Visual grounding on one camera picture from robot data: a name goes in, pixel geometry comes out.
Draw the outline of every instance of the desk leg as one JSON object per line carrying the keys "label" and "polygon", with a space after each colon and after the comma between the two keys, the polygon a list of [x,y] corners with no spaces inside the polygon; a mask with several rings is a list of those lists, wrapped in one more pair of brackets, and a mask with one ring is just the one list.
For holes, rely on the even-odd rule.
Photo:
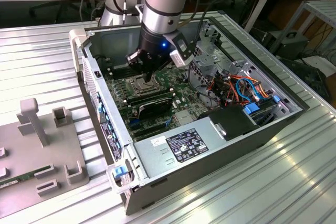
{"label": "desk leg", "polygon": [[311,23],[311,21],[313,20],[313,18],[315,17],[314,14],[309,14],[308,18],[303,22],[303,24],[300,26],[298,32],[300,33],[304,33],[308,27],[308,25]]}
{"label": "desk leg", "polygon": [[250,16],[244,30],[248,33],[251,31],[254,23],[256,22],[257,18],[259,17],[259,14],[261,13],[261,10],[265,6],[267,0],[259,0],[258,4],[256,5],[256,8],[254,9],[252,15]]}

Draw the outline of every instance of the power supply label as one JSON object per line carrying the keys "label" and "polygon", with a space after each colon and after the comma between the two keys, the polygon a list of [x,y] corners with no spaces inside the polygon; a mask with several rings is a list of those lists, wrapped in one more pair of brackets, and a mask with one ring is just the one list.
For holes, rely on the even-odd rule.
{"label": "power supply label", "polygon": [[209,150],[194,128],[169,137],[166,141],[180,163]]}

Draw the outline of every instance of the aluminum table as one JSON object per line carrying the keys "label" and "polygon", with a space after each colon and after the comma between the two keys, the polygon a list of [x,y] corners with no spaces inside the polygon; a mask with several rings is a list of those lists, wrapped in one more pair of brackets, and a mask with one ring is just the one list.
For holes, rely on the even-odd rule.
{"label": "aluminum table", "polygon": [[[134,215],[109,185],[106,162],[72,63],[68,32],[96,23],[0,30],[0,124],[16,120],[19,100],[39,114],[65,106],[75,119],[90,182],[0,223],[334,223],[336,111],[228,16],[209,13],[251,50],[310,110],[265,146]],[[223,48],[235,59],[239,51]]]}
{"label": "aluminum table", "polygon": [[[309,23],[313,20],[314,17],[317,17],[323,20],[326,24],[330,25],[332,28],[336,28],[336,1],[303,1],[299,8],[296,10],[286,27],[282,30],[280,36],[273,43],[272,47],[269,49],[270,52],[274,53],[282,40],[288,34],[289,30],[301,16],[303,11],[309,11],[310,15],[300,26],[298,32],[302,33],[306,30]],[[324,48],[326,51],[329,47],[333,46],[336,43],[336,37],[333,38],[328,45]]]}

